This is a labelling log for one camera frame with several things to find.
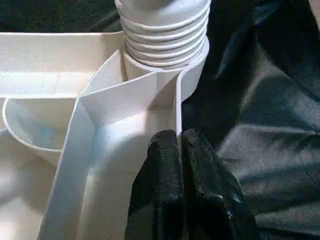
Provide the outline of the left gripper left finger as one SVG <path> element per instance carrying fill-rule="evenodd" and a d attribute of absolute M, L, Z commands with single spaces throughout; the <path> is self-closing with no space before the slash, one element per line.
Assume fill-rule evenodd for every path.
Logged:
<path fill-rule="evenodd" d="M 163 130 L 150 140 L 135 177 L 127 214 L 126 240 L 180 240 L 185 228 L 185 196 L 176 133 Z"/>

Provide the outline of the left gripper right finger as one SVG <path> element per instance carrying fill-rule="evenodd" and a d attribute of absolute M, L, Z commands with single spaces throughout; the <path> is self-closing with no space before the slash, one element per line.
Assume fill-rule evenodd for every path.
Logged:
<path fill-rule="evenodd" d="M 181 138 L 189 240 L 256 240 L 256 220 L 238 180 L 196 129 Z"/>

